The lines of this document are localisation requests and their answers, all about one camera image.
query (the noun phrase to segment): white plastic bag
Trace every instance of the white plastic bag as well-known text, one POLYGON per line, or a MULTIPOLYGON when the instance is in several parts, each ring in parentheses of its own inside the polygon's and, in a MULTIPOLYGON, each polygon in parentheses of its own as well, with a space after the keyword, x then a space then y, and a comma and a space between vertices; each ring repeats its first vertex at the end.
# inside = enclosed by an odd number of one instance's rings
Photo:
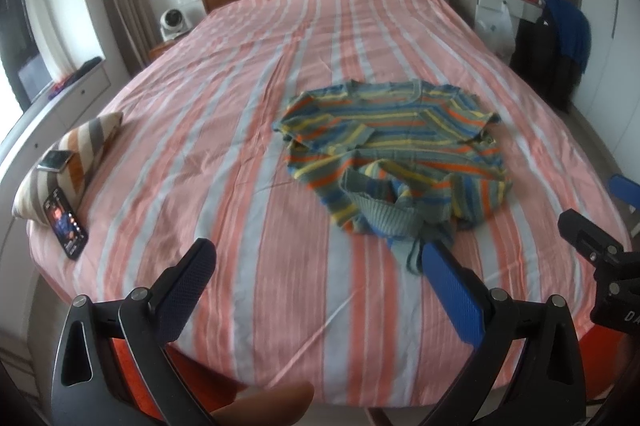
POLYGON ((507 2, 502 2, 500 11, 476 7, 476 34, 486 47, 509 64, 516 49, 516 38, 507 2))

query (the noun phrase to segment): drawer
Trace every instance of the drawer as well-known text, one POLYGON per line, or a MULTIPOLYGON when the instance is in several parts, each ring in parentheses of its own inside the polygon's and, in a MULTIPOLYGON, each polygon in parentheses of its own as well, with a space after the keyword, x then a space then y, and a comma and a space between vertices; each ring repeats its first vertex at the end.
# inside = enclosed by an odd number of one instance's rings
POLYGON ((17 153, 7 157, 11 160, 0 179, 0 243, 12 221, 11 208, 15 194, 24 176, 34 167, 40 157, 55 141, 66 133, 66 128, 54 113, 49 113, 41 124, 29 135, 17 153))
POLYGON ((111 86, 102 67, 89 72, 72 86, 65 98, 56 106, 56 114, 67 129, 71 129, 100 94, 111 86))
POLYGON ((522 0, 478 0, 478 5, 486 9, 500 11, 502 2, 506 1, 509 6, 509 14, 514 18, 521 18, 524 10, 524 1, 522 0))

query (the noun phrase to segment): striped pillow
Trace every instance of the striped pillow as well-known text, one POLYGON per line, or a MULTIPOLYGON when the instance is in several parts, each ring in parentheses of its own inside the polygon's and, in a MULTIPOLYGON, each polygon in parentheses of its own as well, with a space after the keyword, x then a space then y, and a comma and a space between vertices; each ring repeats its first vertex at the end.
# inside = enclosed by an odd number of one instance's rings
POLYGON ((14 216, 48 225, 42 205, 56 187, 62 188, 71 208, 77 209, 121 125, 122 112, 109 113, 72 129, 53 144, 49 150, 71 150, 76 154, 60 173, 41 171, 36 166, 31 168, 16 193, 14 216))

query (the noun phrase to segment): knitted sweater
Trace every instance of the knitted sweater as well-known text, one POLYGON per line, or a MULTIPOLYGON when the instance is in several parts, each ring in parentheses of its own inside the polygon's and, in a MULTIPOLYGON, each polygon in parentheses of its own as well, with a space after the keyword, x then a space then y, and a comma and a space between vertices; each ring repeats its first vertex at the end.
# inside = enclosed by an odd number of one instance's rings
POLYGON ((354 80, 293 99, 274 130, 289 141, 292 176, 311 187, 333 221, 384 237, 409 271, 428 241, 453 243, 502 203, 511 186, 497 122, 475 96, 424 81, 354 80))

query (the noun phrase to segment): bedsheet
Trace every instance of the bedsheet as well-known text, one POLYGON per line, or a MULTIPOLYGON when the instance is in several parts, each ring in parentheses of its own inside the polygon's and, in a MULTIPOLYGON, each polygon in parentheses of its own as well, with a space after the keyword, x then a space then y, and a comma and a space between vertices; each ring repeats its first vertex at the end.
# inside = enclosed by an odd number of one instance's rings
POLYGON ((625 228, 564 123, 444 0, 242 0, 212 12, 106 108, 124 126, 79 208, 90 237, 79 260, 30 223, 34 261, 70 297, 110 300, 208 237, 218 267, 177 342, 185 354, 250 385, 309 380, 322 402, 435 402, 469 347, 426 279, 382 240, 331 224, 271 130, 292 96, 350 78, 451 83, 500 114, 490 131, 513 188, 493 218, 457 233, 453 253, 514 298, 563 295, 583 336, 592 270, 556 220, 573 207, 628 247, 625 228))

